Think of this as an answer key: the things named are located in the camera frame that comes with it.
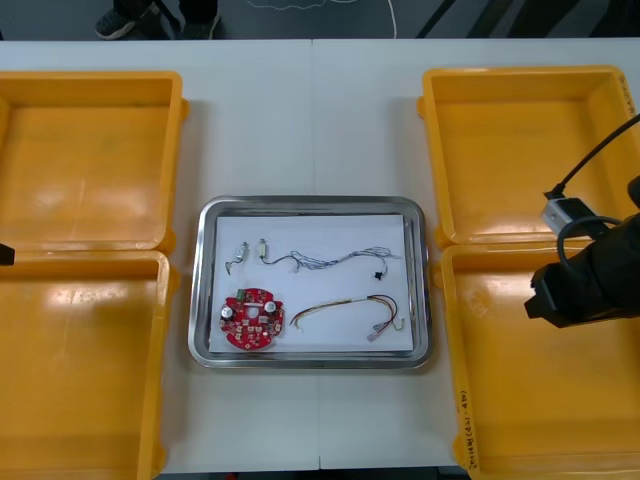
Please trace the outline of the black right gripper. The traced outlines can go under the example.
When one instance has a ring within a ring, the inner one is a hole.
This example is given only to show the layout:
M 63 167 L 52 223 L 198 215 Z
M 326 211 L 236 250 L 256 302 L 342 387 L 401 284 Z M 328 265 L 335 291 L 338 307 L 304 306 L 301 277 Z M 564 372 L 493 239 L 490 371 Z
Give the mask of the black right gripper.
M 558 262 L 540 268 L 531 279 L 534 294 L 524 304 L 528 317 L 558 328 L 605 320 L 608 300 L 599 270 L 608 262 L 608 248 L 592 243 L 572 257 L 559 248 L 558 256 Z

